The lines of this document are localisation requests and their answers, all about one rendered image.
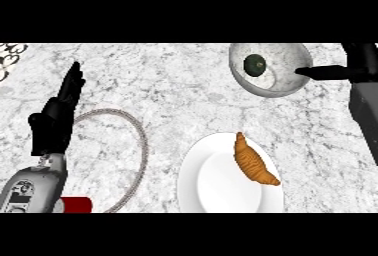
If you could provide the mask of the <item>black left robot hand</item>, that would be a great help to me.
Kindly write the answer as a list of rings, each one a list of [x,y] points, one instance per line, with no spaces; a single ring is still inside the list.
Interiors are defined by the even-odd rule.
[[[33,156],[65,153],[84,83],[80,63],[76,62],[67,72],[58,96],[48,100],[42,112],[33,113],[28,117],[33,131]]]

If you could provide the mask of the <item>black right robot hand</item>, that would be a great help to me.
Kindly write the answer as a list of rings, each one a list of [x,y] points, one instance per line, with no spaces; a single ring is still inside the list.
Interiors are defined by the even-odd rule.
[[[378,46],[374,43],[343,43],[347,66],[328,65],[296,69],[313,80],[349,80],[352,83],[378,82]]]

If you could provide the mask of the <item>grey marble bowl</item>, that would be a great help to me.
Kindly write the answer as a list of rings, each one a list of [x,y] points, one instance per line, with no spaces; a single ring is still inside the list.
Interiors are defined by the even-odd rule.
[[[244,60],[259,54],[266,60],[266,71],[251,77],[244,71]],[[296,69],[312,67],[313,59],[301,43],[232,43],[229,46],[229,68],[242,88],[254,95],[278,98],[296,93],[309,78]]]

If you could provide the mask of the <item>dark green squash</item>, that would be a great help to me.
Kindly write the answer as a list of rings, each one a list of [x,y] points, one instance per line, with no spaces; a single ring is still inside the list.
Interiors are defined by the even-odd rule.
[[[251,77],[259,77],[266,71],[266,60],[262,55],[251,54],[244,60],[244,71]]]

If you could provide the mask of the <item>white plate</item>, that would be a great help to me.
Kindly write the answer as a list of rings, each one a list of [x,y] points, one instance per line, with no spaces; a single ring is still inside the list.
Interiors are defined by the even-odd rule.
[[[183,213],[281,213],[282,186],[263,185],[242,173],[235,158],[235,133],[214,133],[185,156],[177,199]]]

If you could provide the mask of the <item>red can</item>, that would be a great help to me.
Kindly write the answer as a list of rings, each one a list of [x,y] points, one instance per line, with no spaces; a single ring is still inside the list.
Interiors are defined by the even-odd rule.
[[[90,213],[93,204],[89,197],[62,197],[65,213]]]

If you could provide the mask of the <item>brown croissant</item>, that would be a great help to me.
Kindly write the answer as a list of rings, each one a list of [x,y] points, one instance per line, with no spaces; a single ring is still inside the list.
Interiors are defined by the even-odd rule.
[[[257,151],[250,147],[245,136],[241,132],[237,133],[234,149],[234,158],[248,179],[260,184],[279,186],[281,181],[268,170],[265,161]]]

